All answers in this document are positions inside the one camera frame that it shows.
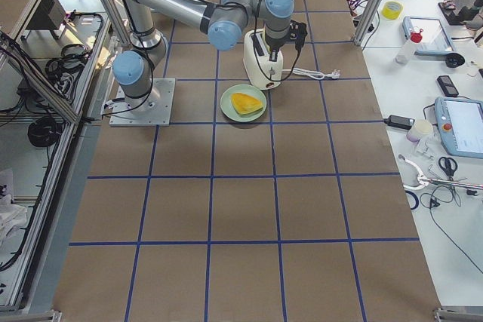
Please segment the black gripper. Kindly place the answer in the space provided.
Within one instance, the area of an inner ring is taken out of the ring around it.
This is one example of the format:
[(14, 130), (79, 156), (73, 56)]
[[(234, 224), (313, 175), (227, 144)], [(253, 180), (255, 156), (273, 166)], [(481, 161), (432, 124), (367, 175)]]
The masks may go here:
[(280, 57), (280, 48), (290, 39), (289, 28), (281, 31), (275, 31), (269, 27), (264, 28), (264, 40), (269, 46), (269, 61), (277, 62)]

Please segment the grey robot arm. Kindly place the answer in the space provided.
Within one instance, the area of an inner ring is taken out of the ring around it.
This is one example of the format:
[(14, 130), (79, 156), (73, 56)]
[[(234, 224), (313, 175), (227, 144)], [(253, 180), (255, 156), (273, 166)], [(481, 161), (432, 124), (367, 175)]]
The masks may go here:
[(250, 20), (262, 20), (263, 29), (255, 29), (246, 36), (245, 70), (251, 84), (259, 89), (276, 87), (284, 80), (280, 49), (291, 37), (294, 0), (122, 1), (130, 20), (133, 50), (116, 58), (113, 72), (132, 109), (150, 103), (152, 73), (165, 57), (168, 46), (153, 23), (153, 11), (198, 29), (219, 51), (234, 48)]

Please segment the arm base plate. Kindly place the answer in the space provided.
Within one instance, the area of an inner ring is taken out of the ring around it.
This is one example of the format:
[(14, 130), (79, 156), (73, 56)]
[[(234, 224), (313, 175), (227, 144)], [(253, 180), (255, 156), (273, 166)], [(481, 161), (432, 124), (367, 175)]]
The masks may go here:
[(124, 91), (118, 86), (116, 96), (123, 98), (114, 103), (110, 116), (111, 127), (148, 127), (168, 126), (174, 98), (174, 78), (154, 78), (149, 96), (139, 99), (125, 98)]

